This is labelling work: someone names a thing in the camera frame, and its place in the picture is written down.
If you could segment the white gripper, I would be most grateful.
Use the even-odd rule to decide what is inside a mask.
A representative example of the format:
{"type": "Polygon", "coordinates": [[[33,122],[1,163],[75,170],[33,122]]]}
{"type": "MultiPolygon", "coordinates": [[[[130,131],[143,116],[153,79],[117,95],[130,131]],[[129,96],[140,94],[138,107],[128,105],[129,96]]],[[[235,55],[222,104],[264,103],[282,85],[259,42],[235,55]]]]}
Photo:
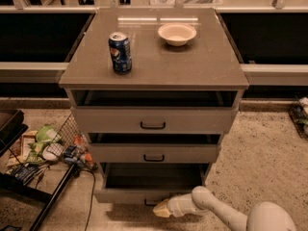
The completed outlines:
{"type": "Polygon", "coordinates": [[[170,216],[180,218],[188,214],[201,215],[205,210],[206,208],[201,205],[201,201],[193,193],[187,193],[176,195],[170,200],[163,200],[153,208],[153,213],[159,218],[170,216]]]}

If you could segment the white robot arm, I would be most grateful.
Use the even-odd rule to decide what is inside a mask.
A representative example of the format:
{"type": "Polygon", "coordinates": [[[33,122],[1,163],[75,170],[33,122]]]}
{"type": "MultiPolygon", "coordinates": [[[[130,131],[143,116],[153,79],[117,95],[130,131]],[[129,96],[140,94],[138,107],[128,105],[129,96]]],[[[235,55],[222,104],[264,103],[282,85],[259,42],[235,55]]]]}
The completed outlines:
{"type": "Polygon", "coordinates": [[[153,208],[153,213],[160,218],[180,218],[187,214],[201,215],[205,210],[211,211],[231,231],[297,231],[291,216],[275,203],[257,203],[245,215],[219,201],[203,186],[162,201],[153,208]]]}

